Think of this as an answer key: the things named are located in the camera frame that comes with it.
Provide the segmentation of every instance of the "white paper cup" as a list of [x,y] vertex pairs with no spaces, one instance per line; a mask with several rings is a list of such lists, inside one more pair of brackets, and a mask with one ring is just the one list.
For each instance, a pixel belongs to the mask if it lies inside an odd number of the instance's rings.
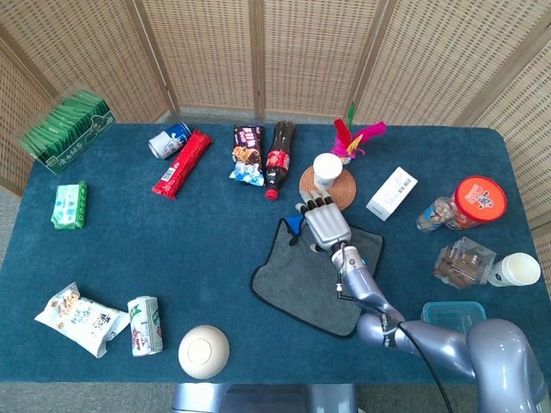
[[541,274],[540,264],[534,257],[517,252],[493,266],[488,282],[495,287],[529,286],[538,281]]
[[343,172],[343,162],[337,155],[322,153],[313,160],[313,183],[328,189]]

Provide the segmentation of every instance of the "round coaster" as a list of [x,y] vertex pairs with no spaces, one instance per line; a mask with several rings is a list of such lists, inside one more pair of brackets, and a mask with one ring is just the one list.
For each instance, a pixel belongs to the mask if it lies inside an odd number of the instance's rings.
[[[313,166],[305,170],[300,177],[299,189],[301,191],[317,190],[317,187],[313,183]],[[350,206],[356,197],[356,181],[354,176],[348,170],[343,170],[343,173],[327,189],[327,192],[337,204],[338,209],[343,211]]]

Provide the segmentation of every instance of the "gray towel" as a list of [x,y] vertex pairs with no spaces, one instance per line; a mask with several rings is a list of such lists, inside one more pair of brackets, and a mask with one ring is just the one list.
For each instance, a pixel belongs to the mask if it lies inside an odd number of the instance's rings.
[[[354,227],[351,230],[350,243],[358,248],[371,274],[375,274],[382,236]],[[313,252],[313,243],[306,224],[297,237],[287,221],[280,219],[267,261],[251,277],[251,290],[260,300],[316,329],[350,337],[361,309],[354,302],[337,299],[337,270],[331,263],[331,254]]]

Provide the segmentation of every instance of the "teal plastic container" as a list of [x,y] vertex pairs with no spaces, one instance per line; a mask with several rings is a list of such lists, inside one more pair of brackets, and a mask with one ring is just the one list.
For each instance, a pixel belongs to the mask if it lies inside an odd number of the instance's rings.
[[486,320],[484,307],[476,301],[438,301],[423,306],[423,321],[467,334],[471,328]]

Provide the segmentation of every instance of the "wicker screen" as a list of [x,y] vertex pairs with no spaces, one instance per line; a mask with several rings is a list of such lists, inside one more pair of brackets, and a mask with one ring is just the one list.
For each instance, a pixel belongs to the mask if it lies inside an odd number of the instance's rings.
[[551,213],[551,42],[475,124],[504,136],[528,218]]
[[548,0],[398,1],[356,122],[452,124],[548,7]]
[[168,109],[124,2],[6,1],[0,22],[59,93],[87,86],[119,121],[152,121]]
[[0,52],[0,184],[22,194],[33,159],[14,140],[49,101]]
[[548,286],[549,298],[551,298],[551,232],[534,238],[537,257],[542,266],[545,283]]
[[183,106],[253,108],[247,0],[144,0]]
[[341,116],[375,0],[265,0],[266,111]]

